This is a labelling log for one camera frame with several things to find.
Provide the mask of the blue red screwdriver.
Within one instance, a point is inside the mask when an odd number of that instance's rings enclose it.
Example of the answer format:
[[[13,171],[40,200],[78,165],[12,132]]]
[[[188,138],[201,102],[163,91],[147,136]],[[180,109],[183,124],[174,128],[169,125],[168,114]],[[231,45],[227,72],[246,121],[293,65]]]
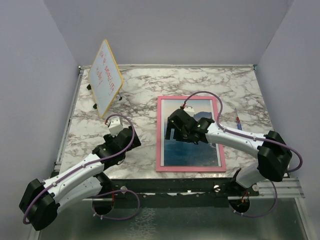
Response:
[[[238,111],[237,111],[236,108],[234,110],[235,110],[235,115],[236,115],[236,126],[237,126],[237,129],[242,131],[243,129],[242,129],[241,120],[240,120],[239,115],[238,115]]]

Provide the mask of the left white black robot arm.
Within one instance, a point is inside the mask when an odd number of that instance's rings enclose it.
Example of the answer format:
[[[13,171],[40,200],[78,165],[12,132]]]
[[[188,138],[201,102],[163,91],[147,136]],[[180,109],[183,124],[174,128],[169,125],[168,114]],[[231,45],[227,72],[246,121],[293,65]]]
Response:
[[[129,126],[117,135],[107,134],[103,138],[104,143],[95,147],[80,163],[51,178],[36,178],[28,183],[18,205],[25,225],[32,225],[40,231],[63,210],[83,199],[128,192],[123,187],[115,188],[104,171],[119,165],[126,152],[141,146],[139,137]]]

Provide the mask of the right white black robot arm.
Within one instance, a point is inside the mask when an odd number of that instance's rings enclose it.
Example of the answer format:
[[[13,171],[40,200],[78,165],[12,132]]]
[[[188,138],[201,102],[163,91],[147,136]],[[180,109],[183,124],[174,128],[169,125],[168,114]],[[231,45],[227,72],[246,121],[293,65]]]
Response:
[[[183,108],[175,110],[167,118],[165,139],[220,144],[256,158],[256,163],[241,168],[233,176],[229,189],[236,196],[263,180],[281,182],[292,158],[291,151],[275,131],[258,134],[227,128],[210,118],[195,120]]]

